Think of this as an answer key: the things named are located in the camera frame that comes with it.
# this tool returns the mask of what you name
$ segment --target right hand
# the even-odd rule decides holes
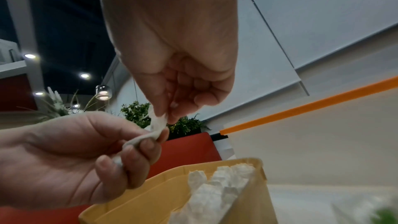
[[[102,5],[112,43],[157,116],[168,112],[173,124],[231,92],[237,0],[102,0]]]

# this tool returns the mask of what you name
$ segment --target left hand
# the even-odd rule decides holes
[[[0,131],[0,206],[60,208],[104,203],[141,186],[168,138],[143,140],[121,152],[124,167],[110,155],[147,133],[135,123],[103,112],[56,118]]]

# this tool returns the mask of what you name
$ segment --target recessed light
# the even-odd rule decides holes
[[[34,54],[25,54],[25,57],[29,58],[29,59],[34,59],[34,58],[36,58],[36,55],[34,55]]]
[[[107,96],[107,95],[100,96],[99,99],[105,101],[105,100],[108,100],[108,99],[109,99],[109,96]]]

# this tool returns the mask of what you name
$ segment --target hand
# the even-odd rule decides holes
[[[109,155],[147,133],[135,123],[104,112],[59,117],[0,131],[0,205],[59,208],[104,203],[145,181],[167,140],[146,139],[140,150],[121,152],[124,169]]]
[[[237,0],[102,0],[111,40],[157,116],[169,123],[232,90]]]

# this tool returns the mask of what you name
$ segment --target tissue box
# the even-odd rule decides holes
[[[267,188],[262,162],[256,158],[235,159],[180,166],[158,174],[136,190],[101,205],[94,205],[79,216],[81,224],[167,224],[170,213],[181,209],[190,198],[188,174],[202,170],[210,178],[219,166],[247,163],[255,174],[236,199],[221,224],[277,224]]]

